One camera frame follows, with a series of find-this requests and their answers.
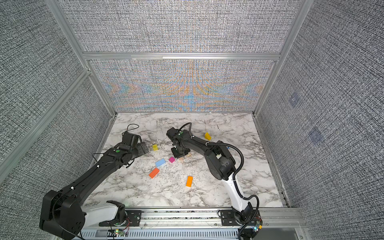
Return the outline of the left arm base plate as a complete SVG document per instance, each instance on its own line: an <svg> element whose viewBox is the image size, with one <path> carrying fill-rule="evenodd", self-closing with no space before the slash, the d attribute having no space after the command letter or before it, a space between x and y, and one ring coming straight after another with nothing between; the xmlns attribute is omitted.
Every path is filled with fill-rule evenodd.
<svg viewBox="0 0 384 240"><path fill-rule="evenodd" d="M99 227L138 227L140 225L142 211L128 210L118 211L114 219L98 224Z"/></svg>

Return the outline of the light blue wooden block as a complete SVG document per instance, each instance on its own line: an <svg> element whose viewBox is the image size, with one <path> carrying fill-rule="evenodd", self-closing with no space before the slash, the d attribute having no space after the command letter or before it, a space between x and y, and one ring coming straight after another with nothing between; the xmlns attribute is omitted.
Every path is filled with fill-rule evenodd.
<svg viewBox="0 0 384 240"><path fill-rule="evenodd" d="M165 163L166 163L165 159L161 159L161 160L157 161L155 164L156 164L156 167L158 168L158 167L164 165Z"/></svg>

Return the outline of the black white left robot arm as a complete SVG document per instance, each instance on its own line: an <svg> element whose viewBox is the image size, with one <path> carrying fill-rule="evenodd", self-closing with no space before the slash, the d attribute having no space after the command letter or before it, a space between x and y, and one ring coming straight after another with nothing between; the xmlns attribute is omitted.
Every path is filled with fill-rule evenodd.
<svg viewBox="0 0 384 240"><path fill-rule="evenodd" d="M91 213L82 210L88 196L112 173L149 152L141 136L122 133L122 141L103 153L100 160L77 180L43 197L39 228L64 240L75 237L86 226Z"/></svg>

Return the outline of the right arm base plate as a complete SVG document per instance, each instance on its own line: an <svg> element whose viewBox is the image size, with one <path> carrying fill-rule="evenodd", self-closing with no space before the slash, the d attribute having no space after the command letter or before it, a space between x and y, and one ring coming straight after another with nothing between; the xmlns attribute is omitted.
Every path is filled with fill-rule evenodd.
<svg viewBox="0 0 384 240"><path fill-rule="evenodd" d="M263 225L259 210L256 211L256 214L255 211L253 211L244 220L242 220L241 215L237 214L234 210L218 210L218 216L223 226L243 226L246 223L249 223L250 226L257 227Z"/></svg>

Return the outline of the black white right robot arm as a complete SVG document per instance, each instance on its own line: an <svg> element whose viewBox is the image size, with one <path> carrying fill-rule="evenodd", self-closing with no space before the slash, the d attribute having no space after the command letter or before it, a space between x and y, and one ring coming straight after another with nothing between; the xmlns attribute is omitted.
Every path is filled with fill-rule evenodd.
<svg viewBox="0 0 384 240"><path fill-rule="evenodd" d="M234 218L240 224L249 222L256 208L250 202L253 196L245 197L238 184L237 173L244 165L244 155L233 145L222 141L216 143L200 139L188 130L170 128L167 137L173 143L171 151L175 158L195 151L204 156L210 173L223 182L230 196Z"/></svg>

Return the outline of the orange wooden block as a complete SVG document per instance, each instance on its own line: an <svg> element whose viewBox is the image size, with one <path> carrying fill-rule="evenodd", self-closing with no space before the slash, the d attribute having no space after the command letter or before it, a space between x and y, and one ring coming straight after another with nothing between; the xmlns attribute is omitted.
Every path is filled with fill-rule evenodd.
<svg viewBox="0 0 384 240"><path fill-rule="evenodd" d="M193 177L188 176L186 186L190 188L192 186L192 183L193 183Z"/></svg>

